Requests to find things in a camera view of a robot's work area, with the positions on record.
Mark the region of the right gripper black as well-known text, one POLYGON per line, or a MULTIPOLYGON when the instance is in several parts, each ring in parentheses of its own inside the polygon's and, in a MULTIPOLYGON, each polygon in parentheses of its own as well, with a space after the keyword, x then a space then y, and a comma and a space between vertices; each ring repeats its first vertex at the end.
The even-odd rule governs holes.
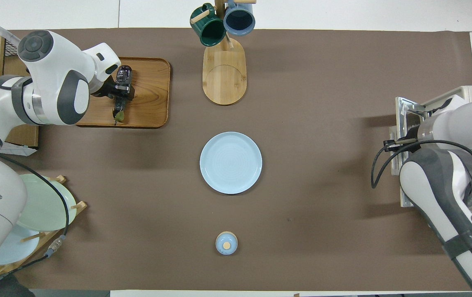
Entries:
POLYGON ((420 125, 413 125, 404 137, 402 137, 402 143, 415 143, 418 141, 418 130, 420 125))

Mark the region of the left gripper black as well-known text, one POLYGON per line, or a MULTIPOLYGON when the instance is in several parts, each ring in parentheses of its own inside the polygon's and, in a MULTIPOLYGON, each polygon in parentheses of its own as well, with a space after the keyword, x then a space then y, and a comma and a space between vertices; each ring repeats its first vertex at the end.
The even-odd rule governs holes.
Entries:
POLYGON ((96 92, 91 93, 91 96, 108 97, 111 99, 116 96, 116 100, 133 100, 135 93, 132 93, 131 90, 131 83, 119 83, 115 82, 114 79, 106 79, 96 92))

